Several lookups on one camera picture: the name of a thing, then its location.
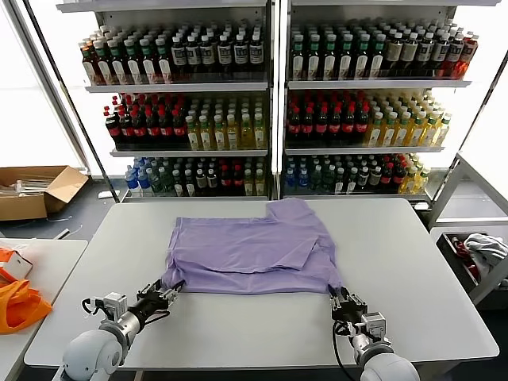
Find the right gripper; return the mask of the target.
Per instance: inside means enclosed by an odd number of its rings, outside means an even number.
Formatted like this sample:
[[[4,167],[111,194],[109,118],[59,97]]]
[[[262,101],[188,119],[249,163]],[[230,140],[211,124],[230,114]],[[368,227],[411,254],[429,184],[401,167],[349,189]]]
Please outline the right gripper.
[[[346,287],[339,290],[335,287],[328,287],[331,318],[334,321],[350,322],[353,325],[362,322],[362,316],[368,312],[368,304],[351,294]]]

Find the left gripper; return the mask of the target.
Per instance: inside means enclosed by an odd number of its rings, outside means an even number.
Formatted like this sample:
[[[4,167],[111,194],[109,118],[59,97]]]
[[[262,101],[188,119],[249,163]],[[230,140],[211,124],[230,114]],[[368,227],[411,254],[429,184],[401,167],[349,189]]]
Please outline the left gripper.
[[[157,311],[167,310],[176,301],[185,284],[181,280],[165,291],[162,280],[157,279],[137,292],[137,301],[129,307],[129,312],[138,318],[150,318]]]

